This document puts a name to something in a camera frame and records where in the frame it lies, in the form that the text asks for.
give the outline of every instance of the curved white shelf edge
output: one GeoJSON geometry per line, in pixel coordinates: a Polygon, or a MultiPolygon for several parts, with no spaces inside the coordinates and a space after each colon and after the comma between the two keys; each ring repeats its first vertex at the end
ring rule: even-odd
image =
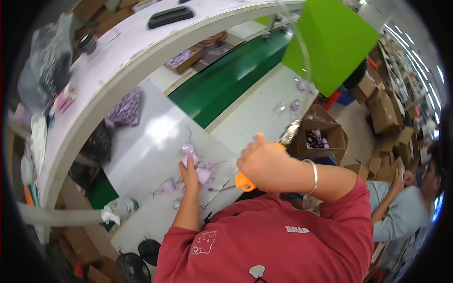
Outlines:
{"type": "MultiPolygon", "coordinates": [[[[305,0],[282,2],[289,10],[296,10],[305,0]]],[[[281,11],[272,0],[194,0],[185,5],[195,12],[194,18],[153,30],[147,29],[149,17],[176,7],[176,1],[161,1],[131,15],[112,29],[118,37],[95,59],[89,62],[80,57],[74,63],[71,71],[79,97],[49,131],[44,166],[38,176],[41,207],[54,208],[63,181],[86,140],[116,103],[150,73],[212,34],[281,11]]],[[[99,42],[112,38],[108,33],[99,42]]],[[[49,227],[37,226],[36,230],[42,242],[48,240],[49,227]]]]}

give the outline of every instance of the red t-shirt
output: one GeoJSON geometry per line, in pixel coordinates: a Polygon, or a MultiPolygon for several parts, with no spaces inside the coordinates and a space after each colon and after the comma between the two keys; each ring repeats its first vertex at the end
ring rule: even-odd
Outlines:
{"type": "Polygon", "coordinates": [[[200,233],[171,227],[154,281],[254,283],[249,269],[262,265],[267,283],[362,282],[374,247],[369,197],[358,178],[321,217],[268,193],[219,211],[200,233]]]}

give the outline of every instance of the white pendant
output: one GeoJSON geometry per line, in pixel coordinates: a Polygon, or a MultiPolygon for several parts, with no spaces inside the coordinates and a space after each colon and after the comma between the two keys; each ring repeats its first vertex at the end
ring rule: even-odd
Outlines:
{"type": "Polygon", "coordinates": [[[249,273],[252,274],[253,277],[259,278],[259,277],[263,276],[265,270],[266,270],[266,267],[264,267],[262,265],[255,265],[249,269],[249,273]]]}

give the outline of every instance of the floor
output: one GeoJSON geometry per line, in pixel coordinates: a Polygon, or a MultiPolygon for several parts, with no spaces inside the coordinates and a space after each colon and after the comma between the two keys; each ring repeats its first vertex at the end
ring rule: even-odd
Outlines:
{"type": "Polygon", "coordinates": [[[366,122],[366,117],[370,114],[368,108],[358,104],[357,101],[348,106],[335,103],[329,114],[341,124],[349,138],[346,154],[340,166],[357,163],[357,160],[367,164],[376,143],[376,138],[366,122]]]}

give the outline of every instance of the man in light blue shirt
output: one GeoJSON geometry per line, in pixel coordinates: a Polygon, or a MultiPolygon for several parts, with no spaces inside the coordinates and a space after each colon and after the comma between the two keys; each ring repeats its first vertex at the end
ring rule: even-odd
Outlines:
{"type": "Polygon", "coordinates": [[[413,182],[412,172],[406,171],[402,182],[397,170],[393,183],[368,181],[371,220],[374,224],[373,240],[388,242],[409,237],[434,216],[434,200],[440,195],[443,171],[439,160],[438,143],[430,147],[431,159],[423,172],[421,186],[408,186],[413,182]]]}

